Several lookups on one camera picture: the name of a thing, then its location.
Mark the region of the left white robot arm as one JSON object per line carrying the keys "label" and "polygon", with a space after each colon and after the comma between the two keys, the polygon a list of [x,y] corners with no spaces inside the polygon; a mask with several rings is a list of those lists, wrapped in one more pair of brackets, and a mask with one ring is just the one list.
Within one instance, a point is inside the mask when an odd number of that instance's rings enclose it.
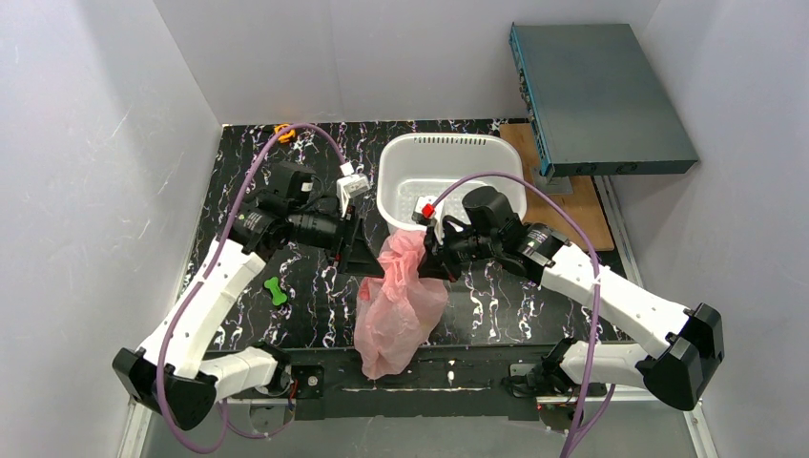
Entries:
{"label": "left white robot arm", "polygon": [[114,372],[134,401],[187,431],[235,394],[262,387],[278,396],[291,389],[291,358],[270,343],[213,360],[206,349],[242,291],[290,242],[320,248],[341,274],[384,275],[352,203],[369,190],[369,180],[349,164],[342,174],[332,212],[315,207],[314,170],[291,162],[273,164],[270,183],[243,196],[163,322],[137,349],[115,355]]}

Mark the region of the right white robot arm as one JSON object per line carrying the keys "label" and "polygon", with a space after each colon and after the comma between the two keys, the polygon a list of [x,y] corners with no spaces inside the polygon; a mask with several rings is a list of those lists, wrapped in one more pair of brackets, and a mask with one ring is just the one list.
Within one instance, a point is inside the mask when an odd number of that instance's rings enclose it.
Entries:
{"label": "right white robot arm", "polygon": [[631,343],[560,341],[525,374],[504,379],[524,396],[566,394],[585,373],[596,384],[645,388],[678,410],[695,408],[724,359],[722,319],[706,303],[688,308],[664,300],[608,267],[542,223],[524,223],[507,197],[491,186],[468,192],[466,220],[453,216],[426,225],[421,277],[457,281],[462,270],[494,260],[512,275],[598,310],[632,337]]}

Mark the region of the pink plastic bag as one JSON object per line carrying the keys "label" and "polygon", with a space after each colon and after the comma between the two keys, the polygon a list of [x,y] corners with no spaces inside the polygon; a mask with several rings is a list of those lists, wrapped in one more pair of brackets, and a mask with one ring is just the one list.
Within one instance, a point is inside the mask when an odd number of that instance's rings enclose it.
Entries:
{"label": "pink plastic bag", "polygon": [[422,278],[425,233],[398,231],[378,256],[381,279],[365,278],[357,295],[353,346],[370,380],[402,373],[441,320],[448,291],[440,280]]}

